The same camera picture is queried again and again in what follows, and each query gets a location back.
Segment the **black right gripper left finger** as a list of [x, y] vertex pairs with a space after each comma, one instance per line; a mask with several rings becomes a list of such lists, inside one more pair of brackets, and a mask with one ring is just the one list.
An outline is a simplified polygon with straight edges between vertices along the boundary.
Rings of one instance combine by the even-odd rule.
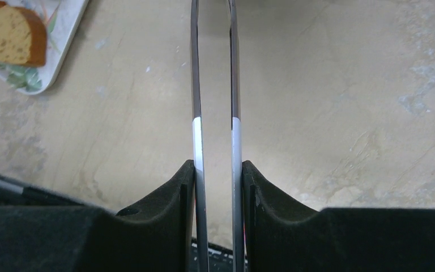
[[188, 271], [194, 163], [118, 212], [0, 205], [0, 271]]

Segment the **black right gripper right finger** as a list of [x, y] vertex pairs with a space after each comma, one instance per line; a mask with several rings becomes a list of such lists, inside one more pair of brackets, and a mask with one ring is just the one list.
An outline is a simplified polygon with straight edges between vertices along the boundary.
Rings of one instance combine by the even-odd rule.
[[250, 271], [435, 271], [435, 209], [314, 210], [242, 164]]

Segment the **metal tongs with white handle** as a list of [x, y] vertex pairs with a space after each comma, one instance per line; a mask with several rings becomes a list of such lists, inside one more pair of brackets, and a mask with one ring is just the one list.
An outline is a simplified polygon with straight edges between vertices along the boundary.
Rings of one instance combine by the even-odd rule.
[[[240, 103], [240, 52], [237, 9], [235, 1], [228, 1], [230, 16], [231, 68], [231, 135], [232, 135], [232, 245], [233, 271], [245, 271], [244, 204], [242, 196], [242, 133]], [[198, 270], [209, 271], [206, 186], [202, 134], [202, 108], [199, 77], [198, 0], [191, 1], [190, 12], [190, 67], [193, 111], [193, 155], [195, 169], [195, 213], [197, 226]]]

